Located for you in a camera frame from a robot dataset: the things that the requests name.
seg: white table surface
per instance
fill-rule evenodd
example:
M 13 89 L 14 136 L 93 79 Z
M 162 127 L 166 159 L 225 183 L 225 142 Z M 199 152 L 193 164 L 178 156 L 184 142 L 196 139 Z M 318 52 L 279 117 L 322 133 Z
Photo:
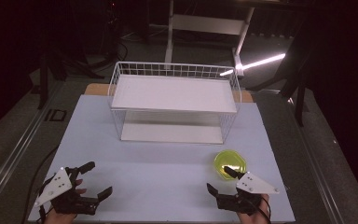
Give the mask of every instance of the white table surface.
M 224 149 L 237 150 L 247 170 L 280 190 L 270 195 L 272 222 L 295 221 L 257 105 L 243 103 L 223 145 L 121 142 L 106 96 L 82 95 L 61 145 L 48 170 L 78 167 L 95 161 L 96 167 L 79 175 L 85 197 L 113 186 L 95 216 L 79 215 L 82 222 L 239 222 L 234 212 L 217 208 L 206 183 L 219 193 L 234 194 L 236 181 L 224 180 L 213 159 Z M 39 218 L 33 209 L 29 220 Z

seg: white wire basket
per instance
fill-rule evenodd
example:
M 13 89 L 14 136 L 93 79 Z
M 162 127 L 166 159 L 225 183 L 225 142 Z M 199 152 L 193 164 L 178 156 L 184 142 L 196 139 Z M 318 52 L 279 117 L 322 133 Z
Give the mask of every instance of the white wire basket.
M 108 98 L 118 138 L 224 144 L 241 106 L 235 69 L 118 62 Z

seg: human hand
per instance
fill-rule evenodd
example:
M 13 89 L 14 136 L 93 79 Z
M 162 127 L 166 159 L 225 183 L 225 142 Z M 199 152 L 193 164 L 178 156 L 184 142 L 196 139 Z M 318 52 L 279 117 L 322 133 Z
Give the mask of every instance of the human hand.
M 83 182 L 82 179 L 76 181 L 76 185 L 80 185 Z M 76 193 L 84 194 L 86 189 L 76 189 Z M 54 208 L 48 213 L 45 224 L 72 224 L 77 214 L 61 214 L 57 213 Z
M 268 220 L 268 217 L 269 217 L 269 205 L 268 205 L 269 196 L 267 194 L 262 194 L 261 197 L 263 197 L 264 200 L 263 199 L 261 200 L 259 208 L 267 216 L 266 217 L 263 216 L 263 214 L 261 214 L 259 211 L 256 211 L 251 216 L 248 216 L 247 214 L 243 214 L 243 213 L 237 213 L 241 224 L 268 224 L 268 223 L 270 223 Z

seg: green bowl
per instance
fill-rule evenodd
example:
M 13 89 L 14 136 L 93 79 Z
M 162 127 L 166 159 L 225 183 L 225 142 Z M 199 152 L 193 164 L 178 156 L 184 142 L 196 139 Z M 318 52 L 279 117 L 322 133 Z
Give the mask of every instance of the green bowl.
M 226 149 L 219 152 L 214 158 L 213 166 L 217 173 L 226 180 L 232 180 L 234 178 L 225 172 L 225 166 L 228 166 L 237 172 L 246 172 L 246 161 L 237 151 L 232 149 Z

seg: fluorescent light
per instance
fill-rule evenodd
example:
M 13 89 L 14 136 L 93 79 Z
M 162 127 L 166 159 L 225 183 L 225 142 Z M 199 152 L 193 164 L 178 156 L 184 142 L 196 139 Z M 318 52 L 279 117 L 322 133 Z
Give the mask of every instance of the fluorescent light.
M 261 60 L 261 61 L 255 62 L 255 63 L 249 63 L 249 64 L 246 64 L 246 65 L 237 64 L 235 66 L 235 69 L 245 70 L 245 69 L 248 69 L 248 68 L 251 68 L 251 67 L 256 67 L 256 66 L 261 65 L 261 64 L 271 63 L 271 62 L 280 60 L 280 59 L 284 58 L 284 56 L 285 56 L 285 54 L 280 54 L 280 55 L 270 57 L 270 58 L 267 58 L 267 59 L 264 59 L 264 60 Z M 221 77 L 226 76 L 226 75 L 232 74 L 233 72 L 234 71 L 231 69 L 231 70 L 228 70 L 228 71 L 226 71 L 224 73 L 221 73 L 220 76 Z
M 224 73 L 220 73 L 220 77 L 222 77 L 222 76 L 226 76 L 226 75 L 230 75 L 230 74 L 232 74 L 234 72 L 234 70 L 228 70 L 228 71 L 226 71 L 226 72 L 224 72 Z
M 245 70 L 245 69 L 248 69 L 248 68 L 251 68 L 251 67 L 256 67 L 256 66 L 264 64 L 264 63 L 271 63 L 271 62 L 274 62 L 274 61 L 277 61 L 277 60 L 280 60 L 280 59 L 284 58 L 284 56 L 285 56 L 285 54 L 280 54 L 280 55 L 270 57 L 270 58 L 267 58 L 265 60 L 261 60 L 261 61 L 255 62 L 255 63 L 249 63 L 249 64 L 246 64 L 246 65 L 243 65 L 241 69 Z

